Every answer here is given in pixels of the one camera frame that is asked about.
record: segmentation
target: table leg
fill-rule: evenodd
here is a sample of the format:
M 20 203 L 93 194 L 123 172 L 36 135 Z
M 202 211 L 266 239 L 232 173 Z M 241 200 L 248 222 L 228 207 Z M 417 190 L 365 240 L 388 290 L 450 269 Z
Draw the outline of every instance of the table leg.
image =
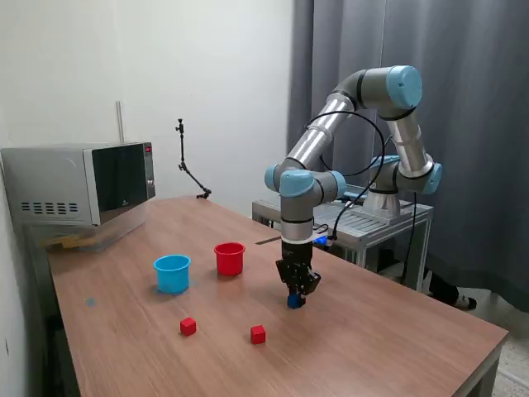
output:
M 494 381 L 498 371 L 499 359 L 485 372 L 478 384 L 470 391 L 469 397 L 490 397 L 493 395 Z
M 360 266 L 362 269 L 365 269 L 365 257 L 367 256 L 367 250 L 365 247 L 361 247 L 356 252 L 356 265 Z
M 427 260 L 428 237 L 430 236 L 431 219 L 415 226 L 413 233 L 410 256 L 407 260 L 407 273 L 405 284 L 409 288 L 420 291 L 422 277 Z

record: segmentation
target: blue block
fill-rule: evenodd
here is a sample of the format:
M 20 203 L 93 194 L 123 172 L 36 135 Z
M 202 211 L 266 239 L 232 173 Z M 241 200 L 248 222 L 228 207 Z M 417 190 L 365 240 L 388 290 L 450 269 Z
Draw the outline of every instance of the blue block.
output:
M 290 294 L 287 297 L 287 306 L 289 306 L 291 309 L 299 309 L 301 307 L 299 305 L 299 299 L 296 294 Z

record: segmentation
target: black clamp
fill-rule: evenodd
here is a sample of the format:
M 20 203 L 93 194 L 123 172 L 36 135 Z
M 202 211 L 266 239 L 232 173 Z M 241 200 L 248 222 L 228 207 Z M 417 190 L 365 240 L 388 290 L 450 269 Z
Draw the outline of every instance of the black clamp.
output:
M 189 175 L 191 177 L 191 179 L 195 181 L 195 183 L 198 185 L 198 187 L 200 189 L 202 189 L 202 191 L 204 192 L 202 194 L 197 194 L 197 199 L 207 199 L 209 197 L 209 195 L 212 193 L 212 191 L 210 189 L 208 189 L 207 187 L 205 187 L 200 182 L 198 182 L 198 180 L 193 176 L 193 174 L 191 174 L 191 171 L 188 169 L 188 167 L 185 164 L 185 160 L 183 159 L 183 123 L 182 123 L 182 121 L 183 120 L 181 118 L 179 118 L 179 126 L 175 128 L 176 131 L 180 132 L 180 153 L 181 153 L 181 157 L 180 157 L 179 170 L 184 171 L 187 175 Z

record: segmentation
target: red block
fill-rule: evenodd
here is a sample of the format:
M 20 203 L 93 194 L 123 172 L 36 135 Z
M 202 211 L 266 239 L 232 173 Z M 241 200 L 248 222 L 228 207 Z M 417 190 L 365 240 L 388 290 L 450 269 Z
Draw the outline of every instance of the red block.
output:
M 188 337 L 197 331 L 197 322 L 190 317 L 180 322 L 180 332 Z
M 262 325 L 255 325 L 250 328 L 250 339 L 254 345 L 259 343 L 265 343 L 266 340 L 266 331 Z

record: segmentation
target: metal pipe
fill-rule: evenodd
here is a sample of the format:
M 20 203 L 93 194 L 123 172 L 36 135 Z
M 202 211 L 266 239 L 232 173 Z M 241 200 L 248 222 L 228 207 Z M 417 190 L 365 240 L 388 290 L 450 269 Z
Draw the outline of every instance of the metal pipe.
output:
M 434 165 L 433 159 L 424 150 L 421 128 L 417 124 L 415 113 L 387 123 L 400 156 L 400 173 L 407 178 L 418 178 L 430 172 Z
M 340 110 L 355 110 L 350 99 L 341 93 L 332 93 L 319 114 Z M 330 114 L 314 120 L 296 146 L 288 153 L 289 158 L 299 161 L 310 170 L 325 147 L 331 143 L 336 128 L 348 118 L 347 114 Z
M 117 115 L 117 134 L 119 137 L 119 143 L 125 143 L 125 133 L 123 131 L 122 101 L 116 101 L 116 115 Z
M 529 390 L 529 382 L 527 382 L 526 380 L 522 379 L 522 378 L 519 378 L 517 377 L 516 375 L 513 375 L 512 373 L 508 372 L 508 371 L 505 371 L 503 368 L 499 367 L 498 368 L 498 373 L 500 375 L 503 375 L 505 376 L 507 379 L 509 380 L 512 380 L 514 383 L 516 383 L 517 385 L 520 385 L 521 387 L 525 387 L 526 389 Z

